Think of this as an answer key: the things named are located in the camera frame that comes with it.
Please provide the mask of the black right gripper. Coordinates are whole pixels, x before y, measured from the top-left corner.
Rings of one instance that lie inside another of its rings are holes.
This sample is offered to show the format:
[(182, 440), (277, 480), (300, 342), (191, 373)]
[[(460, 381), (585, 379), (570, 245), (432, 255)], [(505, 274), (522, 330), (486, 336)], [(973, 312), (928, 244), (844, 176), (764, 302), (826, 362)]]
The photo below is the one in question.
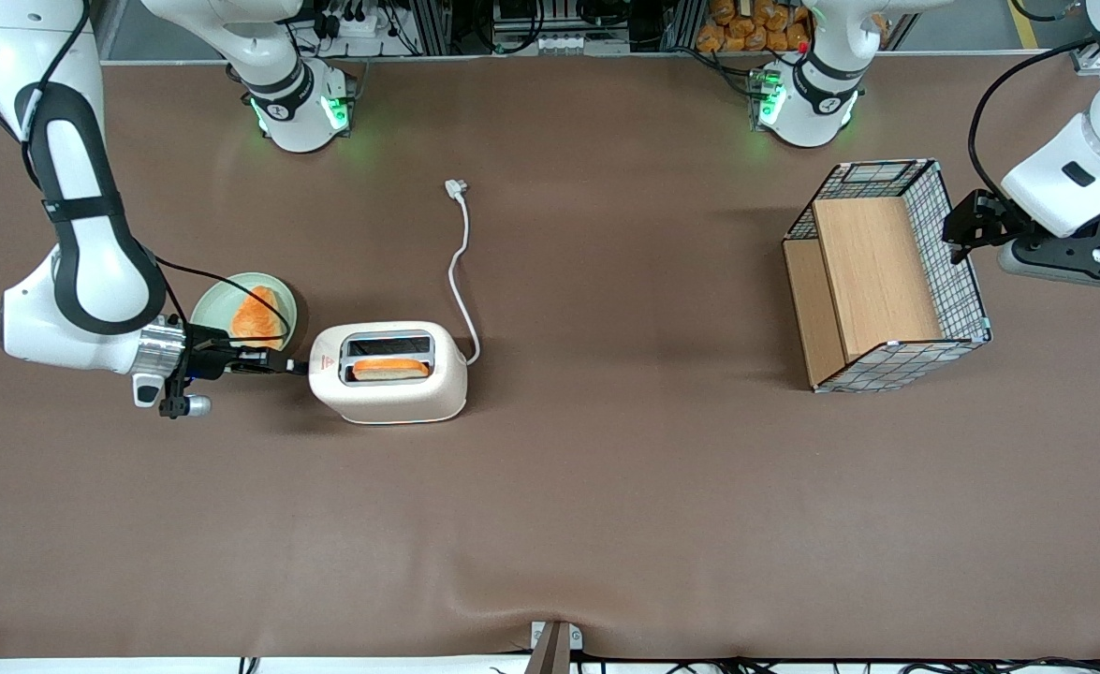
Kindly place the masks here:
[(209, 325), (184, 328), (183, 379), (217, 380), (226, 373), (288, 374), (306, 376), (307, 363), (297, 363), (280, 351), (249, 351), (248, 362), (239, 360), (241, 349), (228, 341), (228, 333)]

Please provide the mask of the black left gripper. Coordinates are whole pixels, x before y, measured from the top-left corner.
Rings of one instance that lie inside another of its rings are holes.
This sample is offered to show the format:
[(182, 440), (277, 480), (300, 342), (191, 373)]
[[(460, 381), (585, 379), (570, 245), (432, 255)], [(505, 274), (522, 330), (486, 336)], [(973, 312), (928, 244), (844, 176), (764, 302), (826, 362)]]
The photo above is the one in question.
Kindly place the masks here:
[(972, 247), (1000, 246), (1035, 229), (1034, 219), (1012, 200), (974, 189), (943, 219), (943, 242), (950, 247), (950, 264), (958, 265)]

